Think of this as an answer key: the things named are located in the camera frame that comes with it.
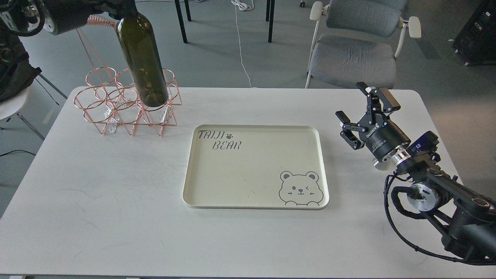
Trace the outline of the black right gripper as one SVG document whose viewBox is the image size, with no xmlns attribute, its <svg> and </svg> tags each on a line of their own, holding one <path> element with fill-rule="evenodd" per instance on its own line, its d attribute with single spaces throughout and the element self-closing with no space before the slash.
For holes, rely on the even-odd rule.
<svg viewBox="0 0 496 279">
<path fill-rule="evenodd" d="M 411 139 L 389 117 L 401 105 L 386 87 L 370 87 L 365 82 L 358 82 L 356 86 L 367 98 L 366 112 L 357 124 L 351 122 L 343 111 L 337 111 L 335 115 L 342 124 L 340 136 L 354 150 L 365 145 L 374 156 L 375 168 L 388 170 L 391 166 L 389 153 L 398 146 L 407 148 L 411 143 Z M 363 142 L 353 132 L 359 132 Z"/>
</svg>

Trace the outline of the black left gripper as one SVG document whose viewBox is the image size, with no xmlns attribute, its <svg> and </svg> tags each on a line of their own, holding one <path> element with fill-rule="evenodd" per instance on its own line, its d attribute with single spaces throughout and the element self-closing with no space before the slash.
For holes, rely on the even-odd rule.
<svg viewBox="0 0 496 279">
<path fill-rule="evenodd" d="M 137 15 L 134 0 L 43 0 L 44 29 L 53 35 L 85 26 L 88 17 L 104 12 L 116 20 Z"/>
</svg>

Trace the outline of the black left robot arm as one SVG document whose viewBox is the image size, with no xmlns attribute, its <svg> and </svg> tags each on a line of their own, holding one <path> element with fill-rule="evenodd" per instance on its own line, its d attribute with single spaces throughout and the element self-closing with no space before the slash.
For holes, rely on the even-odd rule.
<svg viewBox="0 0 496 279">
<path fill-rule="evenodd" d="M 14 51 L 20 36 L 34 36 L 42 29 L 58 35 L 85 26 L 90 16 L 104 12 L 119 21 L 117 35 L 124 50 L 136 46 L 131 39 L 149 30 L 133 0 L 2 0 L 1 79 L 9 79 L 23 60 Z"/>
</svg>

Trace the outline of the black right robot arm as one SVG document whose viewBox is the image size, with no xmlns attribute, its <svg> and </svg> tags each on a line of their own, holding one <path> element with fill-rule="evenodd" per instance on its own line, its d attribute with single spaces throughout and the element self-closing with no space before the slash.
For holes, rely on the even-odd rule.
<svg viewBox="0 0 496 279">
<path fill-rule="evenodd" d="M 367 98 L 359 122 L 351 122 L 343 111 L 340 135 L 354 150 L 367 147 L 379 170 L 394 168 L 386 177 L 383 201 L 386 217 L 399 238 L 415 251 L 468 265 L 495 265 L 495 201 L 457 182 L 437 165 L 439 138 L 431 131 L 415 142 L 390 119 L 400 104 L 385 88 L 356 86 Z M 408 241 L 392 221 L 389 201 L 403 216 L 428 220 L 441 233 L 444 249 L 454 257 L 429 252 Z"/>
</svg>

